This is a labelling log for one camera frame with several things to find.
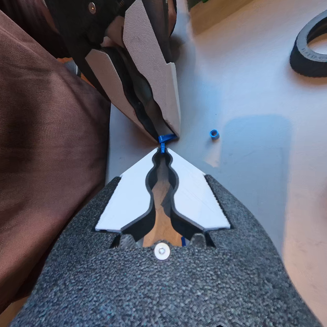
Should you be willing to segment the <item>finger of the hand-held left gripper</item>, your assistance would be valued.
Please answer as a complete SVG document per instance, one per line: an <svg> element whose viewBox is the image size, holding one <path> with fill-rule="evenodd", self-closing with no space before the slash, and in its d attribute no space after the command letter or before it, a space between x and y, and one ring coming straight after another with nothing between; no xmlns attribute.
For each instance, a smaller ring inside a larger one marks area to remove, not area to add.
<svg viewBox="0 0 327 327"><path fill-rule="evenodd" d="M123 42L138 72L149 82L164 122L180 137L181 111L176 67L166 63L143 1L125 12Z"/></svg>
<svg viewBox="0 0 327 327"><path fill-rule="evenodd" d="M111 103L157 143L159 135L135 93L132 78L118 50L92 49L85 59Z"/></svg>

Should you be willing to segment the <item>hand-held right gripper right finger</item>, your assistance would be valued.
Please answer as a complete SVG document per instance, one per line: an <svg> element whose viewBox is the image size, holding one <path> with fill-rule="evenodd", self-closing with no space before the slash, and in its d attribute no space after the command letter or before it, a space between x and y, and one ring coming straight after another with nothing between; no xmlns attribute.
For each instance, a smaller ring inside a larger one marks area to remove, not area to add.
<svg viewBox="0 0 327 327"><path fill-rule="evenodd" d="M172 227L188 241L195 234L209 238L207 234L210 231L229 230L231 224L207 182L205 173L169 148L165 151L165 161L172 187Z"/></svg>

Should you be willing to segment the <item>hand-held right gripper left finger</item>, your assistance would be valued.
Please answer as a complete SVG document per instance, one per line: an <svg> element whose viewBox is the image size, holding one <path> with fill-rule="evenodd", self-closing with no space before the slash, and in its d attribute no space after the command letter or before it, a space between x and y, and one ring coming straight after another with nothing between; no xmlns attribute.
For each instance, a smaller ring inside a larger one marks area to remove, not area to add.
<svg viewBox="0 0 327 327"><path fill-rule="evenodd" d="M153 229L156 209L152 190L158 181L160 154L159 148L153 149L120 175L96 231L132 235L137 242Z"/></svg>

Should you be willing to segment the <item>person's left forearm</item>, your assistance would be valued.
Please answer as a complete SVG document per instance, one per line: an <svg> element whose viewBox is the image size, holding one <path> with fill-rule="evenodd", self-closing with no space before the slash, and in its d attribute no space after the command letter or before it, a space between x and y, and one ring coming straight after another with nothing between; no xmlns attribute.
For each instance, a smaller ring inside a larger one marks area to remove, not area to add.
<svg viewBox="0 0 327 327"><path fill-rule="evenodd" d="M0 10L56 59L71 57L45 1L1 0Z"/></svg>

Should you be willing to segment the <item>grey desk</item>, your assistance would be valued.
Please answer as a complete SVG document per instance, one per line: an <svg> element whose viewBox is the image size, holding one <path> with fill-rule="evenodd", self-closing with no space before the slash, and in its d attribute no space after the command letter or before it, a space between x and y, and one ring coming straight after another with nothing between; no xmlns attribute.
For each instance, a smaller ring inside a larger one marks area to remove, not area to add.
<svg viewBox="0 0 327 327"><path fill-rule="evenodd" d="M171 148L254 214L326 326L326 78L289 65L326 1L252 1L199 34L187 2L177 10L182 132Z"/></svg>

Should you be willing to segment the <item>black toy tyre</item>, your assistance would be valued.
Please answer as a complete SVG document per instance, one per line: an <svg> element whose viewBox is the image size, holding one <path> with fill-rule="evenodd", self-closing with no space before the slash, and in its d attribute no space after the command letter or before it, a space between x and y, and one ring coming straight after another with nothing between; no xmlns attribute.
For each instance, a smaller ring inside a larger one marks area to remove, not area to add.
<svg viewBox="0 0 327 327"><path fill-rule="evenodd" d="M308 43L327 33L327 11L310 20L299 32L292 48L289 63L291 68L307 77L327 76L327 55L313 51Z"/></svg>

